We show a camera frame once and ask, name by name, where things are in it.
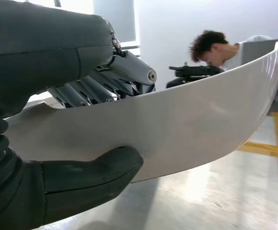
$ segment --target white plastic part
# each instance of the white plastic part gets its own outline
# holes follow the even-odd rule
[[[132,146],[146,180],[217,160],[248,140],[278,88],[278,47],[213,77],[88,107],[27,108],[8,119],[10,146],[24,160],[90,161]]]

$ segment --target curly hair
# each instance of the curly hair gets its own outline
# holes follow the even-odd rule
[[[200,61],[202,55],[210,51],[212,44],[228,44],[224,33],[212,30],[205,30],[202,34],[197,36],[190,47],[191,59],[194,62]]]

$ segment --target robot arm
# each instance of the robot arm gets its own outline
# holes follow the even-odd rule
[[[182,67],[169,66],[168,68],[174,70],[174,74],[178,78],[169,81],[167,83],[166,88],[197,81],[224,72],[223,69],[215,66],[187,66],[187,62]]]
[[[122,51],[104,18],[0,1],[0,230],[34,229],[107,202],[143,165],[131,147],[91,162],[23,161],[3,135],[4,118],[45,90],[73,107],[110,101],[104,89],[119,97],[150,92],[156,79],[152,68]]]

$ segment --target man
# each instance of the man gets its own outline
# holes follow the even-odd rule
[[[272,38],[263,35],[250,37],[245,42],[256,42],[270,40]],[[193,61],[205,61],[208,65],[222,67],[230,70],[238,67],[241,63],[241,50],[243,42],[229,44],[224,33],[205,30],[196,37],[190,47]]]

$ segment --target concrete floor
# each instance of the concrete floor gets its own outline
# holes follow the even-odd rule
[[[266,117],[243,151],[131,184],[117,199],[39,230],[278,230],[277,117]]]

